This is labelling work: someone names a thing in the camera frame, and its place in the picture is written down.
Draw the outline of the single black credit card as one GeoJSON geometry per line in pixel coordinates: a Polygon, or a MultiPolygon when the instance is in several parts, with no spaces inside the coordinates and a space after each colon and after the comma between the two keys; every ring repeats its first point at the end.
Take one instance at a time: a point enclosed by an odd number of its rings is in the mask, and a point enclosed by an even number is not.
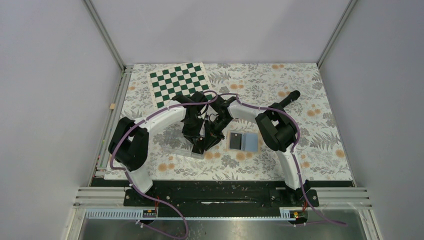
{"type": "Polygon", "coordinates": [[[241,150],[243,143],[243,135],[238,132],[230,132],[229,134],[229,149],[241,150]]]}

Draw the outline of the beige leather card holder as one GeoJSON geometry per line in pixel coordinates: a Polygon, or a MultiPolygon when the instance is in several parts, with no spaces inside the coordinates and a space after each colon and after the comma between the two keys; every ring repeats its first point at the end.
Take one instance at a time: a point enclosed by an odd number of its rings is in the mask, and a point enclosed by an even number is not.
{"type": "Polygon", "coordinates": [[[247,152],[247,153],[259,153],[261,151],[260,136],[255,132],[241,132],[235,130],[229,130],[227,134],[227,149],[231,151],[247,152]],[[242,147],[241,150],[229,149],[230,143],[230,132],[242,134],[242,147]]]}

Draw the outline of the stack of credit cards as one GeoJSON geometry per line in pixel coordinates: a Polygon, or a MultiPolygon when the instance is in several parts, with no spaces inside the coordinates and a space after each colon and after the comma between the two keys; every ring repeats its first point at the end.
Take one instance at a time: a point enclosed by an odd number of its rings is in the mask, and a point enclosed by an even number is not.
{"type": "Polygon", "coordinates": [[[191,152],[193,154],[197,154],[197,155],[203,155],[205,152],[204,149],[204,141],[203,140],[198,140],[193,144],[192,150],[191,152]]]}

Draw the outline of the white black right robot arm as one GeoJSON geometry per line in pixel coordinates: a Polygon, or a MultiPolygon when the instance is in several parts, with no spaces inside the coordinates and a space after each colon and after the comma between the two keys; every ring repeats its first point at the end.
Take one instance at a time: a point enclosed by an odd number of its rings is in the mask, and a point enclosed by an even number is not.
{"type": "Polygon", "coordinates": [[[298,90],[292,91],[282,101],[268,107],[242,102],[236,93],[230,95],[228,99],[219,96],[210,104],[217,117],[214,121],[206,120],[204,123],[203,150],[210,149],[225,138],[223,130],[232,120],[241,119],[255,123],[263,142],[276,152],[281,164],[285,184],[290,188],[286,193],[287,201],[293,206],[301,205],[307,199],[307,194],[303,189],[305,180],[295,153],[300,130],[295,120],[284,110],[287,105],[297,100],[301,93],[298,90]]]}

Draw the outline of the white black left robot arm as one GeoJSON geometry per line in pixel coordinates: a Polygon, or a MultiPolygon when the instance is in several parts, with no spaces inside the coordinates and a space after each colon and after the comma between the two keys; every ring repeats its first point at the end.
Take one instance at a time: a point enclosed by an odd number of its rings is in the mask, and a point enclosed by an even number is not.
{"type": "Polygon", "coordinates": [[[136,199],[144,206],[152,204],[155,192],[146,161],[150,138],[170,125],[182,122],[182,135],[195,150],[201,145],[202,115],[211,103],[203,92],[192,96],[176,95],[165,106],[139,120],[121,118],[110,140],[108,151],[111,162],[118,162],[118,170],[125,172],[130,186],[137,190],[136,199]]]}

